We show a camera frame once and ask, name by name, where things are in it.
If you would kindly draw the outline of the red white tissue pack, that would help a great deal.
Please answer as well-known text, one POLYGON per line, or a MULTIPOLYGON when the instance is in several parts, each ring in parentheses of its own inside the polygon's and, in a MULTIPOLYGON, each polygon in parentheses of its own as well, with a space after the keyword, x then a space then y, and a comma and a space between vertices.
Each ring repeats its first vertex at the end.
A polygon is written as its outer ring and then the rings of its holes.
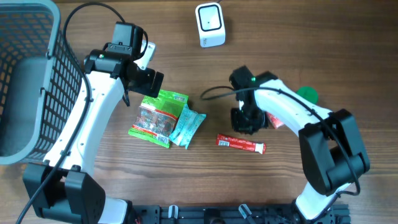
POLYGON ((268 117, 270 124, 274 127, 274 129, 278 129, 284 125, 284 123, 273 114, 267 112, 266 115, 268 117))

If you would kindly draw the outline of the red coffee stick sachet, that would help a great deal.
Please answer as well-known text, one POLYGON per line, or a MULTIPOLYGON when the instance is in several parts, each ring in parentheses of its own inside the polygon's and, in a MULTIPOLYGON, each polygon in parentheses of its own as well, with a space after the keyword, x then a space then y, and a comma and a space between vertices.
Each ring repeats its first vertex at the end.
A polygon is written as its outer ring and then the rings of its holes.
POLYGON ((224 134, 218 134, 216 138, 217 146, 232 147, 235 149, 240 149, 249 152, 256 152, 264 154, 266 152, 265 143, 257 143, 253 141, 248 141, 245 139, 234 138, 224 134))

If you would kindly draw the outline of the teal snack packet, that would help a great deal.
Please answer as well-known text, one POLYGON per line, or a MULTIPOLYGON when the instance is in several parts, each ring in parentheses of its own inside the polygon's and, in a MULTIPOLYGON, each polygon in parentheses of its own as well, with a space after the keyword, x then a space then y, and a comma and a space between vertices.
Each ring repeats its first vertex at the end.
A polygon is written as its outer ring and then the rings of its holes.
POLYGON ((187 104, 184 105, 183 110, 178 119, 174 131, 169 136, 169 139, 178 146, 188 148, 194 134, 199 126, 205 120, 206 114, 200 114, 191 110, 187 104))

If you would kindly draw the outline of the green lid jar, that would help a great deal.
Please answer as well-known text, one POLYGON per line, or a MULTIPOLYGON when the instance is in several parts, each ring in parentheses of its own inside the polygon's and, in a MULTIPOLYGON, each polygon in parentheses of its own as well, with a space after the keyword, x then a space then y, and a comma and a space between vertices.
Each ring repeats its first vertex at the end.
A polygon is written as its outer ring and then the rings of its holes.
POLYGON ((296 93, 314 105, 318 103, 318 93, 310 86, 303 86, 299 88, 296 93))

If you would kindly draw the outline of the green candy bag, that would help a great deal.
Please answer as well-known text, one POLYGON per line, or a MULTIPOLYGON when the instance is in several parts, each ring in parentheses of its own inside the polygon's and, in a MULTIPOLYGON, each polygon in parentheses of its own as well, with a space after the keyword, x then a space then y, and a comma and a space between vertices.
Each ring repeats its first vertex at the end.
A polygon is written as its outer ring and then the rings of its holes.
POLYGON ((188 95, 167 90, 160 90, 157 98, 145 96, 128 134, 169 148, 169 136, 188 99, 188 95))

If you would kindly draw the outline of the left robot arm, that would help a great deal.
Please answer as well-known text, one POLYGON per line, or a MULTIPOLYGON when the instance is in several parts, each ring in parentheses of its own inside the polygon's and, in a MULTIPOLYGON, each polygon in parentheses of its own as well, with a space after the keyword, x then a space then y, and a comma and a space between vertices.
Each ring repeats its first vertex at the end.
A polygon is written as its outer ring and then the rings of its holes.
POLYGON ((147 64, 154 54, 143 28, 117 22, 113 39, 86 57, 82 86, 65 127, 41 164, 22 176, 27 208, 65 223, 139 223, 132 202, 109 197, 93 178, 98 147, 116 105, 129 92, 157 97, 163 74, 147 64))

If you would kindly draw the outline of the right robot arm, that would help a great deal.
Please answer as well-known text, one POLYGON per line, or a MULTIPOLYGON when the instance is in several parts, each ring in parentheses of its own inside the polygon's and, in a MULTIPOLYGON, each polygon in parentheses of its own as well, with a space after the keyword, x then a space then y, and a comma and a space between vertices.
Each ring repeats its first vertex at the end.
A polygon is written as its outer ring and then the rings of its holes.
POLYGON ((361 133, 346 109, 332 112, 287 88, 271 72, 254 76, 246 67, 229 76, 239 106, 231 110, 236 132, 253 134, 267 127, 266 113, 280 119, 299 138, 302 167, 308 182, 295 199, 304 223, 323 218, 350 184, 370 169, 361 133))

